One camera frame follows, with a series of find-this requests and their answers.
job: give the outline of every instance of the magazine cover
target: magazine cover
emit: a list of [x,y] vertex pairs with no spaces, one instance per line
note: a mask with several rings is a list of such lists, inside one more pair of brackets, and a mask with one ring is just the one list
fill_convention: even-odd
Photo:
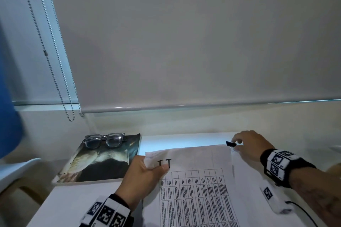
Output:
[[76,184],[123,178],[137,154],[140,138],[140,134],[124,136],[117,148],[109,148],[103,143],[96,149],[88,149],[81,143],[52,183]]

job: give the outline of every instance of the hand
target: hand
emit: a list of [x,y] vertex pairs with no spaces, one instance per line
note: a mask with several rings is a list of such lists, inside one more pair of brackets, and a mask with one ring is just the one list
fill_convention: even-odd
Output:
[[260,157],[265,150],[275,148],[262,135],[253,130],[242,131],[238,134],[235,134],[232,138],[232,142],[243,142],[243,146],[235,146],[234,149],[239,151],[242,156],[246,156],[247,158],[256,162],[260,161]]
[[156,186],[160,178],[169,170],[168,164],[163,164],[152,170],[143,163],[145,156],[136,155],[131,162],[121,185],[115,192],[134,211],[140,200],[145,198]]

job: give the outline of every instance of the person's right hand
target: person's right hand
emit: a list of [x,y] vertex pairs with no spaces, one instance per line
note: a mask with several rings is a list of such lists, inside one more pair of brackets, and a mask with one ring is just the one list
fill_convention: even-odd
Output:
[[245,156],[256,162],[260,161],[260,157],[265,150],[275,148],[268,140],[256,131],[242,131],[235,134],[232,138],[233,143],[238,142],[244,145],[237,145],[234,147],[242,156]]

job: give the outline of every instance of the forearm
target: forearm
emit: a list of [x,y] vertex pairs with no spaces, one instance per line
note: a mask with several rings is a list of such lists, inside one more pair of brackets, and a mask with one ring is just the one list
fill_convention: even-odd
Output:
[[341,180],[318,169],[294,169],[289,183],[329,226],[341,226]]

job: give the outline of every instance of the printed document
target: printed document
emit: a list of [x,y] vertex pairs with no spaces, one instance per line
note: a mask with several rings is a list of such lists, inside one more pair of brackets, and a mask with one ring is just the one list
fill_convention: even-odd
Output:
[[143,200],[146,227],[249,227],[225,145],[147,152],[147,168],[169,172]]

